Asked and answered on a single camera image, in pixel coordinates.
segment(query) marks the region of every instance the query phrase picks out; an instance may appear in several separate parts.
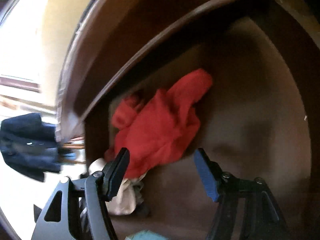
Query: dark cloth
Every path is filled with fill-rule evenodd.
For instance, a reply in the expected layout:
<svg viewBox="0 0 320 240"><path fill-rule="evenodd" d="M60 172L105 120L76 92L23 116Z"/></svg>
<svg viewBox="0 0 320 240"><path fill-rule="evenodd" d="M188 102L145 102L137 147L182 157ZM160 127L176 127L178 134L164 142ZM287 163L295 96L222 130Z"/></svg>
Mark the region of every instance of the dark cloth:
<svg viewBox="0 0 320 240"><path fill-rule="evenodd" d="M1 123L0 151L4 162L17 172L44 181L44 172L58 173L58 143L55 125L42 122L38 113L25 114Z"/></svg>

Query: laundry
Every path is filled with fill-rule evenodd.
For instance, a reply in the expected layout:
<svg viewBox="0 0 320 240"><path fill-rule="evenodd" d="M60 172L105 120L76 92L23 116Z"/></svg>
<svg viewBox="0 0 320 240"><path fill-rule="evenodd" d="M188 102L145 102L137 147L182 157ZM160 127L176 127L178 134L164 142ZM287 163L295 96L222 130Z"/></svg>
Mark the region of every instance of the laundry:
<svg viewBox="0 0 320 240"><path fill-rule="evenodd" d="M156 234L152 231L143 230L134 235L127 236L125 240L169 240L169 239L159 234Z"/></svg>
<svg viewBox="0 0 320 240"><path fill-rule="evenodd" d="M203 69L178 80L168 91L158 89L143 107L136 95L122 100L111 123L119 129L114 152L130 151L125 178L139 178L151 168L179 160L199 127L193 104L212 86Z"/></svg>
<svg viewBox="0 0 320 240"><path fill-rule="evenodd" d="M5 119L0 128L0 151L15 171L44 182L44 172L59 173L62 160L75 154L55 141L55 125L42 122L39 113Z"/></svg>
<svg viewBox="0 0 320 240"><path fill-rule="evenodd" d="M102 171L106 165L106 161L103 158L95 160L89 166L89 174L93 174L96 171ZM110 202L106 202L108 213L112 215L129 215L137 207L143 203L143 198L140 190L143 187L141 180L145 174L135 179L123 179L120 185L117 196L115 196Z"/></svg>

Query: white cloth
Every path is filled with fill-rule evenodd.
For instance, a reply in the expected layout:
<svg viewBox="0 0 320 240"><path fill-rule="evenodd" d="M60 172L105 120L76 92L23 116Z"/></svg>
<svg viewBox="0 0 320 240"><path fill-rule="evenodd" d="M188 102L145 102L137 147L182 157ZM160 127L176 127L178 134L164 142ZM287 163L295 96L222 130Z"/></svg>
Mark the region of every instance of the white cloth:
<svg viewBox="0 0 320 240"><path fill-rule="evenodd" d="M102 171L105 165L106 161L103 158L95 160L89 167L89 174ZM139 198L137 199L133 186L140 183L145 175L143 174L137 179L122 180L117 196L110 202L106 202L108 213L112 215L129 215L136 209L137 204L140 204L141 201Z"/></svg>

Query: light blue cloth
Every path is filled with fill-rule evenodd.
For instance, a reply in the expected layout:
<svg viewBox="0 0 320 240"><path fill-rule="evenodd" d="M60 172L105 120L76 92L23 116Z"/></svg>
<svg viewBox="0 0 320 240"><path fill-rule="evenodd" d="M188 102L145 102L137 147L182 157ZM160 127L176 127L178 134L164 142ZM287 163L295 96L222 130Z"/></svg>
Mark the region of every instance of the light blue cloth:
<svg viewBox="0 0 320 240"><path fill-rule="evenodd" d="M148 230L144 230L134 235L127 236L125 240L169 240L169 238L158 235Z"/></svg>

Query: red cloth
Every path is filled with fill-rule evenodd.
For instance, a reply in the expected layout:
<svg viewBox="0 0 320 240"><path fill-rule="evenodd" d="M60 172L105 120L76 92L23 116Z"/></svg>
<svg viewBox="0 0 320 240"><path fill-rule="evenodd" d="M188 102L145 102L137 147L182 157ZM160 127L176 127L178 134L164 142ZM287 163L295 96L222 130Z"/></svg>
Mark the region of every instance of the red cloth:
<svg viewBox="0 0 320 240"><path fill-rule="evenodd" d="M141 109L136 96L124 99L111 123L120 129L115 138L115 153L122 147L130 151L125 178L138 178L151 168L179 160L199 127L194 103L212 86L212 77L195 70L176 82L168 91L158 89Z"/></svg>

